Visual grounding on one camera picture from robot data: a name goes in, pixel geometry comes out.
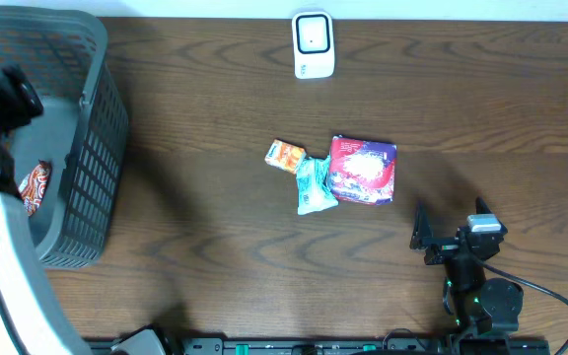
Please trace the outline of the purple red snack packet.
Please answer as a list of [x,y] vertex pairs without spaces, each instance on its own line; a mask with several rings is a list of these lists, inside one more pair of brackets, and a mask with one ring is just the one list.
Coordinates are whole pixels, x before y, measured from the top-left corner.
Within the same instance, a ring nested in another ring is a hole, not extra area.
[[397,146],[334,136],[326,183],[339,200],[367,205],[393,201]]

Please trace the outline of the light green wipes packet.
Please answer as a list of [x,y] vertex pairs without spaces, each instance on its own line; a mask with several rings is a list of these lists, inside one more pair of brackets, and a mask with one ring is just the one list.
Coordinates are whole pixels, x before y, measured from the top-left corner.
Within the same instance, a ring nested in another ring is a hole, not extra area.
[[326,184],[330,157],[307,158],[296,173],[299,215],[320,212],[338,205],[338,200]]

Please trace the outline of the small orange snack packet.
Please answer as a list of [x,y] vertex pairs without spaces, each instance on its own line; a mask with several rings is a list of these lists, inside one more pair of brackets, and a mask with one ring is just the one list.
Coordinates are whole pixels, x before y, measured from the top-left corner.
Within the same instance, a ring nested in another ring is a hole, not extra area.
[[304,148],[275,139],[264,161],[271,167],[294,175],[306,157],[307,152]]

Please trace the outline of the red orange chocolate bar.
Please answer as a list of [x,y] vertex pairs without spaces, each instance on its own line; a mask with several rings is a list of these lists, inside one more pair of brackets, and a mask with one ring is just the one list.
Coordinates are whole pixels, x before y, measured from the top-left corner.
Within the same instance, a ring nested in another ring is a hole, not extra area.
[[20,183],[18,190],[29,217],[40,207],[52,173],[52,164],[39,160],[33,170]]

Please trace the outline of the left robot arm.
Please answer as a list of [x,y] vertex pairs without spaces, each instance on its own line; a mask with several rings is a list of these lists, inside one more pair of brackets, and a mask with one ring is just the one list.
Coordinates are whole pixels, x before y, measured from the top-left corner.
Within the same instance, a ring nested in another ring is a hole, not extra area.
[[38,261],[18,186],[2,141],[43,112],[21,68],[0,68],[0,354],[171,354],[149,325],[117,340],[87,341],[64,315]]

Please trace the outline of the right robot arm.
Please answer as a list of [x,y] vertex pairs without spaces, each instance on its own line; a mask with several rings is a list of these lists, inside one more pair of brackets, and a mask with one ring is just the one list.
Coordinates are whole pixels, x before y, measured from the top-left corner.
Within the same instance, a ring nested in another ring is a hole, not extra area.
[[485,202],[452,237],[436,237],[423,205],[416,207],[409,247],[423,250],[424,263],[446,272],[443,304],[457,330],[445,340],[450,354],[511,354],[510,334],[519,329],[522,287],[505,278],[487,278],[485,261],[500,251],[507,228]]

